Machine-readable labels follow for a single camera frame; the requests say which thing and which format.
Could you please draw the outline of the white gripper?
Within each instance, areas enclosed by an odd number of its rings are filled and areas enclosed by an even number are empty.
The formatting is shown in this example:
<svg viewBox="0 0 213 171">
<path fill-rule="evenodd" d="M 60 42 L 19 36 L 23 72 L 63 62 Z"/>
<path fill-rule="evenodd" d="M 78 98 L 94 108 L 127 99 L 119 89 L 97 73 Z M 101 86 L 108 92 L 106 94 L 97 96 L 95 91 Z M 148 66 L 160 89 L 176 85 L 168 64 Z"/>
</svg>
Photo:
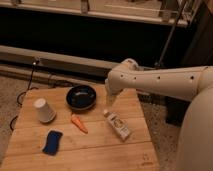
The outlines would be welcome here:
<svg viewBox="0 0 213 171">
<path fill-rule="evenodd" d="M 106 105 L 112 106 L 117 98 L 117 94 L 122 92 L 126 87 L 126 74 L 128 73 L 127 69 L 123 68 L 113 68 L 105 80 L 105 88 L 107 91 L 106 95 Z"/>
</svg>

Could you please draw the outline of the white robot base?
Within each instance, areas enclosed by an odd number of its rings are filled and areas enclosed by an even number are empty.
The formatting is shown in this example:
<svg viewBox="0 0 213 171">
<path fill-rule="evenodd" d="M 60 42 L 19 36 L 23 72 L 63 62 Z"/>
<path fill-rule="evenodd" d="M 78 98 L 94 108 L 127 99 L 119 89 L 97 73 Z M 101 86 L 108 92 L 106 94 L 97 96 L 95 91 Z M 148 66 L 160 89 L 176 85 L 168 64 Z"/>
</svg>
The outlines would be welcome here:
<svg viewBox="0 0 213 171">
<path fill-rule="evenodd" d="M 175 171 L 213 171 L 213 97 L 190 104 L 179 136 Z"/>
</svg>

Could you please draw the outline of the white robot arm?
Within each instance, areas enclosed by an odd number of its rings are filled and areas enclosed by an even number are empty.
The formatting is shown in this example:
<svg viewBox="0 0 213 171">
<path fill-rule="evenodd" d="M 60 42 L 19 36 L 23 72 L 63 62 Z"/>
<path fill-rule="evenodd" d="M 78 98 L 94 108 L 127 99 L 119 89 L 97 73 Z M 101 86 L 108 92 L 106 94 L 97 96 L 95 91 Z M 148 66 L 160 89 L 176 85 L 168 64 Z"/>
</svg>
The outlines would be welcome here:
<svg viewBox="0 0 213 171">
<path fill-rule="evenodd" d="M 213 100 L 213 66 L 140 70 L 137 62 L 128 58 L 109 71 L 105 87 L 108 106 L 128 88 L 203 103 Z"/>
</svg>

